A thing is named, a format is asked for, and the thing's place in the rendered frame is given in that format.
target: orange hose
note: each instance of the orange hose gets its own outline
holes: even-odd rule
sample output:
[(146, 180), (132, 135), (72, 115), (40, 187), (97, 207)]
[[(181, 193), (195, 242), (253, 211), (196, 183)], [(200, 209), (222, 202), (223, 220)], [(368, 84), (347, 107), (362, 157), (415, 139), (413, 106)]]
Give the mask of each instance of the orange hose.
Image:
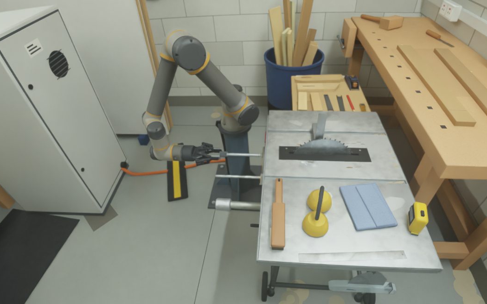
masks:
[[(224, 162), (225, 162), (224, 159), (215, 159), (215, 160), (210, 161), (210, 163), (224, 163)], [(186, 165), (184, 167), (185, 167), (185, 169), (189, 169), (189, 168), (193, 168), (196, 166), (197, 166), (197, 163)], [(121, 171), (129, 174), (130, 176), (152, 176), (152, 175), (163, 174), (163, 173), (168, 172), (168, 170), (159, 170), (159, 171), (152, 171), (152, 172), (131, 172), (125, 168), (122, 168)]]

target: gray floor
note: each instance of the gray floor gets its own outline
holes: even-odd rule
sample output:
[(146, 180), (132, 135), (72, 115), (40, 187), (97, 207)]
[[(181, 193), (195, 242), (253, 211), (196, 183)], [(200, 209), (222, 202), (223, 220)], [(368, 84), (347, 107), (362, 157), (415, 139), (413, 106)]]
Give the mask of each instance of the gray floor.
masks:
[[(171, 107), (176, 127), (172, 142), (200, 145), (202, 141), (221, 147), (212, 126), (216, 107)], [(250, 152), (260, 153), (264, 145), (266, 108), (249, 133)], [(388, 129), (394, 150), (407, 176), (412, 176), (417, 159), (399, 128)], [(166, 163), (152, 161), (148, 146), (136, 136), (121, 136), (130, 170), (164, 170)], [(259, 159), (251, 164), (260, 164)], [(187, 171), (189, 198), (169, 203), (165, 175), (125, 176), (111, 204), (117, 216), (93, 231), (84, 216), (29, 297), (28, 304), (119, 304), (119, 303), (260, 303), (260, 279), (267, 267), (256, 264), (259, 213), (207, 209), (215, 165)], [(0, 221), (9, 210), (0, 208)], [(455, 241), (443, 220), (439, 203), (430, 204), (428, 225), (434, 241)], [(438, 274), (384, 272), (397, 286), (394, 295), (378, 295), (380, 304), (482, 304), (478, 290), (460, 296), (448, 260), (442, 260)], [(327, 284), (348, 279), (349, 272), (306, 268), (282, 268), (280, 281)], [(349, 293), (277, 288), (269, 303), (343, 304), (354, 303)]]

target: saw blade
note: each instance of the saw blade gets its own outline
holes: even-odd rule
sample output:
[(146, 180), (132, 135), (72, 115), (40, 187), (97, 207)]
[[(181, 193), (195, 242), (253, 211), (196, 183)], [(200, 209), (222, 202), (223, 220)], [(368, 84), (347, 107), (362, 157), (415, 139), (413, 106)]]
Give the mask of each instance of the saw blade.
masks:
[(306, 155), (350, 155), (351, 150), (341, 141), (332, 139), (316, 139), (309, 141), (295, 150), (295, 154)]

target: blue cloth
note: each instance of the blue cloth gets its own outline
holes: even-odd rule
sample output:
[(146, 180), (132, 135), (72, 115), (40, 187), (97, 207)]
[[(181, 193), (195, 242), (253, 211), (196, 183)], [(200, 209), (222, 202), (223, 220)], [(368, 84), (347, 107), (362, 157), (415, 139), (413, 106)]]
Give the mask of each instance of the blue cloth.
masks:
[(339, 190), (357, 231), (397, 226), (377, 184), (341, 186)]

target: caster wheel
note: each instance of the caster wheel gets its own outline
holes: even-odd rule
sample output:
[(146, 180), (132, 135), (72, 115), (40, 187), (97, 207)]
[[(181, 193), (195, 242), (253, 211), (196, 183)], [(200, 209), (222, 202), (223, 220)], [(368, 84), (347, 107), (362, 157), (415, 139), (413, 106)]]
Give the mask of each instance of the caster wheel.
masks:
[(375, 304), (375, 294), (374, 293), (364, 294), (364, 304)]
[(362, 303), (363, 298), (364, 295), (362, 293), (357, 293), (354, 295), (354, 301), (356, 301), (356, 303)]
[(266, 299), (268, 298), (267, 292), (268, 292), (268, 272), (265, 271), (263, 272), (263, 285), (260, 293), (260, 299), (263, 302), (266, 302)]

